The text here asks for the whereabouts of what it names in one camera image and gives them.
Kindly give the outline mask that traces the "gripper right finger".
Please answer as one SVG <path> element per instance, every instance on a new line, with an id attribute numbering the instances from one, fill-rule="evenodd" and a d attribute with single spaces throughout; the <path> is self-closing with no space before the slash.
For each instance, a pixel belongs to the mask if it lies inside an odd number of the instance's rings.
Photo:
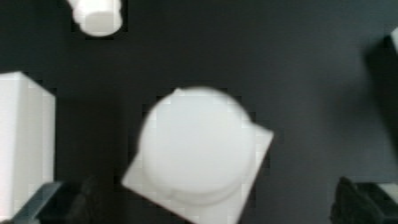
<path id="1" fill-rule="evenodd" d="M 398 224 L 398 183 L 339 179 L 330 209 L 332 224 Z"/>

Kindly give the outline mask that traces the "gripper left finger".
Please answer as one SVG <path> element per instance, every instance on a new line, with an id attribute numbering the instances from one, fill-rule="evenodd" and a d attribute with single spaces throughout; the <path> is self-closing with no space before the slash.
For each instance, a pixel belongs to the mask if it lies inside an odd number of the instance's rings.
<path id="1" fill-rule="evenodd" d="M 9 224 L 99 224 L 101 206 L 92 178 L 44 183 Z"/>

